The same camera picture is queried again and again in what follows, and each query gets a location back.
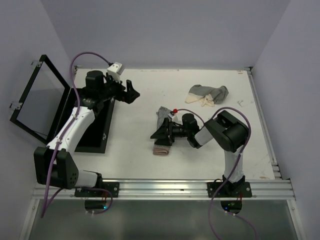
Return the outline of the grey striped underwear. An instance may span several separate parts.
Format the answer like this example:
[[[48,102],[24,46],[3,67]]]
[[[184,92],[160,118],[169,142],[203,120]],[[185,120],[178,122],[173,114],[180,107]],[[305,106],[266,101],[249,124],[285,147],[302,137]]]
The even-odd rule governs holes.
[[[159,129],[161,125],[164,122],[164,119],[168,117],[168,114],[171,112],[170,109],[161,106],[158,111],[156,112],[157,114],[157,125],[156,129]],[[170,152],[171,147],[166,146],[166,145],[159,145],[157,143],[154,143],[153,145],[153,150],[152,153],[156,156],[167,156]]]

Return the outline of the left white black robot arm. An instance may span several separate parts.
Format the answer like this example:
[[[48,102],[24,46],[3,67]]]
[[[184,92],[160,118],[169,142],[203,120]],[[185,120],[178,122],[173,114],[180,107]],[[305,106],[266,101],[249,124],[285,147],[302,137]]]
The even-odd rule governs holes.
[[[60,189],[85,187],[92,196],[103,193],[104,184],[98,172],[80,170],[73,154],[85,131],[96,120],[105,102],[117,100],[133,103],[140,93],[133,88],[132,81],[115,79],[110,71],[87,72],[85,87],[76,90],[76,101],[72,112],[59,133],[45,147],[34,151],[34,165],[38,184]]]

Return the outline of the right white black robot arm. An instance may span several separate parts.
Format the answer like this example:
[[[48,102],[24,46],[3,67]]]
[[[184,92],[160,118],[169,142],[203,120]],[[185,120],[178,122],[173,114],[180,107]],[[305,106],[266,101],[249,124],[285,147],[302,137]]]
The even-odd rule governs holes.
[[[193,113],[183,114],[182,123],[175,122],[177,112],[171,111],[150,136],[155,144],[170,147],[176,138],[185,138],[191,147],[199,149],[215,140],[224,151],[225,168],[222,179],[207,183],[208,197],[251,198],[251,186],[243,171],[243,152],[251,136],[250,128],[226,110],[204,122],[203,127],[199,127]]]

